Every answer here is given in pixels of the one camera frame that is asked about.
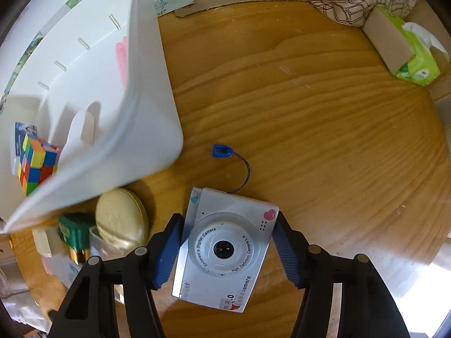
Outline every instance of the children's digital camera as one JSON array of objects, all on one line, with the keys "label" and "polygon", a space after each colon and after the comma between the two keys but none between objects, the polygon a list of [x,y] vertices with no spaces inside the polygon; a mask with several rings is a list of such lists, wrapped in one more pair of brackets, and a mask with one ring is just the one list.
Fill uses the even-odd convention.
[{"label": "children's digital camera", "polygon": [[172,295],[243,312],[263,263],[279,208],[209,188],[193,188]]}]

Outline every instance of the screw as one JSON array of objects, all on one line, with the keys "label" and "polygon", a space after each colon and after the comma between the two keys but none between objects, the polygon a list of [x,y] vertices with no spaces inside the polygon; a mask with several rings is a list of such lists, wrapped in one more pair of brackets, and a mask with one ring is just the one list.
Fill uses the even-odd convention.
[{"label": "screw", "polygon": [[87,263],[89,265],[96,265],[99,262],[100,262],[100,258],[98,256],[93,256],[93,257],[89,258],[87,261]]},{"label": "screw", "polygon": [[147,248],[145,246],[139,246],[135,249],[136,255],[144,255],[147,253]]},{"label": "screw", "polygon": [[362,263],[368,263],[369,262],[369,258],[365,254],[358,254],[357,255],[357,260],[359,262],[362,262]]},{"label": "screw", "polygon": [[321,253],[321,247],[315,244],[312,244],[308,247],[308,251],[313,254]]}]

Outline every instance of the wood grain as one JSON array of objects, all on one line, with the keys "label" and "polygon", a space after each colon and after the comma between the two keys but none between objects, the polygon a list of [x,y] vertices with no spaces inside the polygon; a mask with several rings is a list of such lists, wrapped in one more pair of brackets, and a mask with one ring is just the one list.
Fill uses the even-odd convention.
[{"label": "wood grain", "polygon": [[[394,296],[409,290],[451,228],[450,160],[428,92],[394,78],[360,29],[306,3],[242,3],[159,23],[184,149],[127,187],[152,232],[185,211],[193,186],[242,182],[239,159],[211,158],[211,145],[225,143],[252,167],[241,195],[279,205],[331,254],[367,254]],[[14,243],[33,296],[57,306],[64,293],[42,275],[31,231]],[[302,297],[272,243],[243,314],[176,300],[171,288],[155,293],[168,337],[288,337]],[[329,335],[338,310],[335,299]]]}]

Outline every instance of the black cord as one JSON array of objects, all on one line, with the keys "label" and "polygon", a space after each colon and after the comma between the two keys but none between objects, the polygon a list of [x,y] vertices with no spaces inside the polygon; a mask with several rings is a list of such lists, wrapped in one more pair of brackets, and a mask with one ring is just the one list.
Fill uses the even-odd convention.
[{"label": "black cord", "polygon": [[237,154],[236,152],[233,152],[233,153],[234,153],[236,156],[238,156],[241,160],[243,160],[244,163],[246,164],[246,168],[247,168],[247,177],[246,177],[246,180],[244,181],[244,183],[241,185],[240,188],[237,188],[237,189],[235,189],[235,190],[232,190],[231,192],[227,192],[228,194],[233,194],[233,193],[238,192],[241,188],[243,188],[243,187],[247,184],[247,182],[248,182],[249,179],[251,178],[251,167],[250,167],[249,163],[247,162],[247,160],[246,160],[244,157],[242,157],[240,154]]}]

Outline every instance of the green tissue package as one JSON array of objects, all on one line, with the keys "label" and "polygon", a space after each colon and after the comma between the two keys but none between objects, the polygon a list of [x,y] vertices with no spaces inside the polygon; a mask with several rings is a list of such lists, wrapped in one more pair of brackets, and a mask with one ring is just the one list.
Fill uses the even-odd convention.
[{"label": "green tissue package", "polygon": [[382,5],[376,5],[362,27],[396,77],[429,85],[440,75],[438,63],[449,62],[440,42],[416,23],[405,22]]}]

